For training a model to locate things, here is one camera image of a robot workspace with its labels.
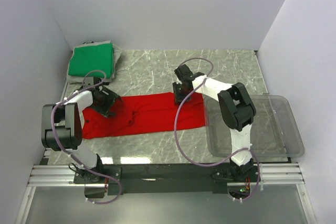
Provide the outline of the red t shirt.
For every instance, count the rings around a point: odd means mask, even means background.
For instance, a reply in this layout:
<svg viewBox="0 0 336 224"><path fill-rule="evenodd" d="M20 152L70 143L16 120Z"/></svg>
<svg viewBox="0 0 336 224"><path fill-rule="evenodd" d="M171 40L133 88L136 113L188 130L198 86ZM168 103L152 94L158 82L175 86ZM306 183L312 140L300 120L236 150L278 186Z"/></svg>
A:
<svg viewBox="0 0 336 224"><path fill-rule="evenodd" d="M83 111L84 139L137 135L174 130L178 105L172 92L122 97L104 117L92 108Z"/></svg>

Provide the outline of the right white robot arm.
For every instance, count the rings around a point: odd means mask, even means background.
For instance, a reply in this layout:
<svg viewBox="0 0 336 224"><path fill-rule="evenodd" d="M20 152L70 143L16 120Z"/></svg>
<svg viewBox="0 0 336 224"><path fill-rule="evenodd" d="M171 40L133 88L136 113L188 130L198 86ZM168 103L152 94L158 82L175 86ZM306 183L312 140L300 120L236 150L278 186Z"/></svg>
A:
<svg viewBox="0 0 336 224"><path fill-rule="evenodd" d="M201 164L190 159L182 150L177 137L177 122L184 103L195 92L205 95L218 102L222 119L230 129L232 153L224 160L229 160L229 176L241 182L253 168L253 155L250 151L251 126L256 116L256 108L245 86L238 82L228 84L209 78L206 74L192 73L186 65L180 65L175 70L178 81L173 83L174 101L179 104L174 120L175 143L186 160L200 167L213 167L220 162Z"/></svg>

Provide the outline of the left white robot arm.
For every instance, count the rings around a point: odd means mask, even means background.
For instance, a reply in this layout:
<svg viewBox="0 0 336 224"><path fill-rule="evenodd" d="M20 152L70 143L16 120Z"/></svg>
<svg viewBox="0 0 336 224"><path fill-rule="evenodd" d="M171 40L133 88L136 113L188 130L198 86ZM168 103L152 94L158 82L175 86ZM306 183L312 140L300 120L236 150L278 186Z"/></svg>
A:
<svg viewBox="0 0 336 224"><path fill-rule="evenodd" d="M75 172L75 177L91 183L106 180L105 170L100 156L82 143L80 116L86 108L93 109L105 118L116 115L111 112L111 108L122 99L106 85L98 77L86 77L80 88L70 95L70 99L46 104L42 110L42 145L55 152L65 151L69 156L74 154L69 169Z"/></svg>

